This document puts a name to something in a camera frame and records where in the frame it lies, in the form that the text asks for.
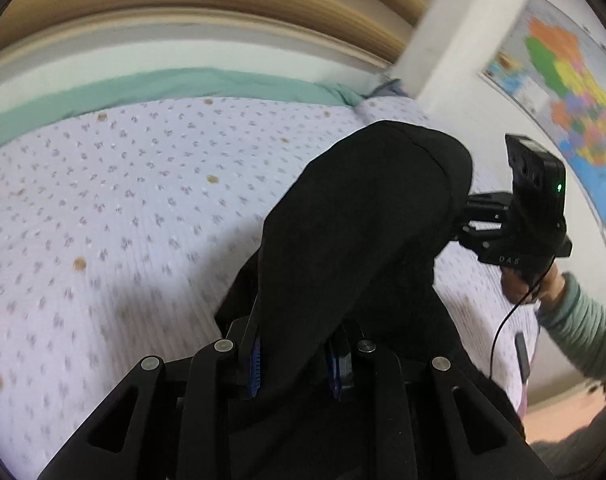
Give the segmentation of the right forearm green sleeve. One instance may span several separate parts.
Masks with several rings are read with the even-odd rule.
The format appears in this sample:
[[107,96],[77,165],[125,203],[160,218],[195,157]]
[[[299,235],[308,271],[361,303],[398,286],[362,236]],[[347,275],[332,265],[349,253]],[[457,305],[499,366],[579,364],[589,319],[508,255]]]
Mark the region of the right forearm green sleeve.
[[592,299],[572,273],[561,276],[561,295],[551,307],[540,302],[538,322],[576,370],[606,382],[606,306]]

